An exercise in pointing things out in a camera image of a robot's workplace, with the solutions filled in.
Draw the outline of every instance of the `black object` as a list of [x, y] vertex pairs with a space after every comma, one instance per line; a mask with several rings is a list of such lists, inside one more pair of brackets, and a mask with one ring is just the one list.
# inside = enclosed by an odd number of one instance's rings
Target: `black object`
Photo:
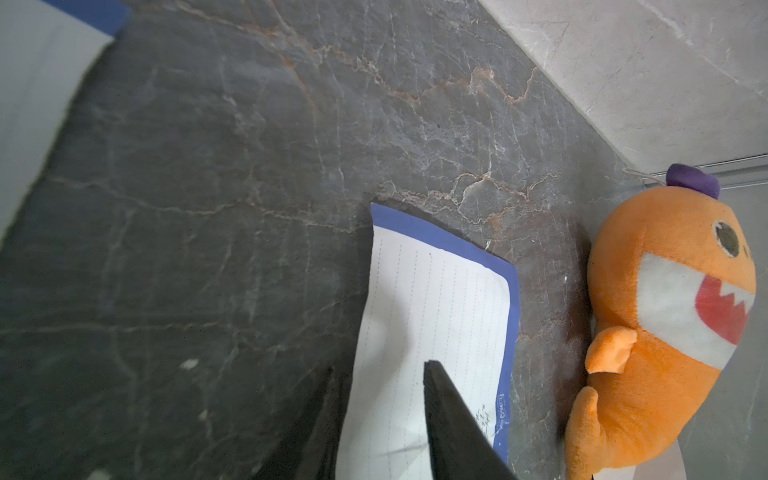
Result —
[[[299, 421], [251, 480], [333, 480], [341, 382], [330, 369]], [[517, 480], [496, 455], [440, 362], [424, 364], [424, 410], [435, 480]]]
[[516, 480], [436, 360], [424, 364], [424, 410], [435, 480]]

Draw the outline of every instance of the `plush toy eye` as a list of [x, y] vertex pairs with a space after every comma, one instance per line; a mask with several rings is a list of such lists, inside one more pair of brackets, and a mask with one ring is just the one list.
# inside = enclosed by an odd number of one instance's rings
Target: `plush toy eye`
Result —
[[736, 235], [736, 231], [725, 222], [717, 222], [714, 227], [717, 242], [725, 250], [725, 253], [729, 257], [736, 257], [739, 254], [739, 237]]

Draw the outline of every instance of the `dark marble surface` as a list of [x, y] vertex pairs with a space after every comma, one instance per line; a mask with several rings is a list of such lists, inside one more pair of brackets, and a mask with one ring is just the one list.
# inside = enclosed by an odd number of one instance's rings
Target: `dark marble surface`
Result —
[[559, 91], [472, 0], [128, 3], [0, 253], [0, 476], [246, 478], [351, 370], [371, 200], [517, 266], [511, 465], [562, 475], [637, 184]]

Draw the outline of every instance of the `plush toy fin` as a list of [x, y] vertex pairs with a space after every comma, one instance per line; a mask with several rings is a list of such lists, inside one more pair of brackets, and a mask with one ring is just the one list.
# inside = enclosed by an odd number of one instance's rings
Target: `plush toy fin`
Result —
[[606, 465], [607, 440], [598, 420], [598, 391], [585, 386], [576, 396], [565, 427], [568, 480], [590, 480]]
[[602, 330], [587, 350], [589, 373], [624, 373], [632, 347], [637, 342], [637, 331], [623, 326]]

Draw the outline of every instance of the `light gray marble wall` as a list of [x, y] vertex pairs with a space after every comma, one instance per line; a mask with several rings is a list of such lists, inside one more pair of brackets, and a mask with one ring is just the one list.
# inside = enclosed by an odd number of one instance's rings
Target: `light gray marble wall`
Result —
[[630, 164], [768, 151], [765, 0], [481, 0]]
[[768, 473], [768, 185], [724, 190], [750, 243], [757, 300], [739, 348], [680, 435], [691, 480], [754, 480]]

